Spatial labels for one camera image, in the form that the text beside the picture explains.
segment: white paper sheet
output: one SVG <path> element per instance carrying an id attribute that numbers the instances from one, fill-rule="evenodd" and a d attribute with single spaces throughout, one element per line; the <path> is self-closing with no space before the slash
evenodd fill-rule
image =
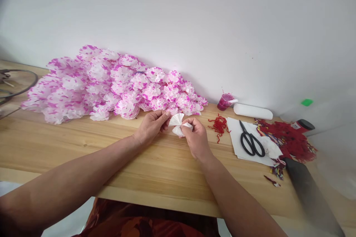
<path id="1" fill-rule="evenodd" d="M 247 123 L 244 121 L 242 123 L 245 126 L 248 133 L 252 133 L 258 140 L 260 140 L 261 136 L 257 132 L 256 125 Z M 254 162 L 264 164 L 264 165 L 270 166 L 270 167 L 272 167 L 275 164 L 275 162 L 271 158 L 269 158 L 269 156 L 267 154 L 264 157 L 259 157 L 258 155 L 250 156 L 249 154 L 246 153 L 246 151 L 242 147 L 241 141 L 240 141 L 241 134 L 243 133 L 243 130 L 241 128 L 239 120 L 228 117 L 227 118 L 227 126 L 229 127 L 229 131 L 231 131 L 230 137 L 231 137 L 231 141 L 233 143 L 235 155 L 237 155 L 238 159 L 254 161 Z M 245 146 L 247 149 L 250 148 L 246 141 L 245 141 Z M 260 146 L 258 144 L 256 146 L 256 149 L 258 151 L 260 151 L 259 150 Z"/>

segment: plastic cup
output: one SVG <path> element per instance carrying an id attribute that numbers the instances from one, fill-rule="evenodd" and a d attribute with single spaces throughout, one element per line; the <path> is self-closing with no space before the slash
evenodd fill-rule
<path id="1" fill-rule="evenodd" d="M 230 107 L 233 104 L 230 103 L 229 101 L 234 99 L 235 98 L 231 94 L 223 94 L 218 103 L 218 109 L 221 111 L 226 110 L 228 107 Z"/>

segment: scissors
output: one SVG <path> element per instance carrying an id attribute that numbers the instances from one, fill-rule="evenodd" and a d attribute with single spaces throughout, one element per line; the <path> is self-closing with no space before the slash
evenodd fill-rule
<path id="1" fill-rule="evenodd" d="M 264 157 L 266 155 L 266 152 L 263 148 L 263 145 L 257 140 L 257 138 L 255 136 L 253 136 L 252 133 L 248 133 L 245 126 L 242 124 L 242 121 L 240 120 L 240 125 L 241 125 L 241 128 L 242 130 L 244 131 L 243 133 L 241 133 L 241 144 L 242 144 L 242 147 L 244 148 L 244 150 L 246 151 L 247 154 L 249 154 L 250 156 L 254 156 L 255 154 L 257 154 L 259 157 Z M 252 152 L 250 152 L 245 144 L 244 144 L 244 138 L 245 140 L 247 141 L 248 145 L 250 146 Z M 262 154 L 260 154 L 257 149 L 256 149 L 256 146 L 255 146 L 255 142 L 258 143 L 258 145 L 260 146 L 261 148 L 261 151 L 262 151 Z"/>

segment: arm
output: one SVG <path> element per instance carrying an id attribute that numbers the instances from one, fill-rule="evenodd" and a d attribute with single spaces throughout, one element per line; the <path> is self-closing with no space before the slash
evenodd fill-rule
<path id="1" fill-rule="evenodd" d="M 215 196 L 232 236 L 287 236 L 274 219 L 212 154 L 207 131 L 196 118 L 189 118 L 193 131 L 181 126 L 190 151 Z"/>
<path id="2" fill-rule="evenodd" d="M 169 118 L 169 112 L 151 112 L 134 135 L 64 163 L 0 197 L 1 230 L 9 236 L 40 236 L 97 194 L 160 130 L 168 128 Z"/>

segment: scissor blade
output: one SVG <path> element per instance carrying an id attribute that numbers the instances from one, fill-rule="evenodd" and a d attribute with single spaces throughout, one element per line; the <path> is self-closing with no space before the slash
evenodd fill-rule
<path id="1" fill-rule="evenodd" d="M 247 132 L 245 126 L 244 126 L 243 123 L 242 123 L 242 121 L 239 120 L 239 122 L 240 122 L 240 126 L 241 126 L 242 130 L 243 130 L 244 132 Z"/>

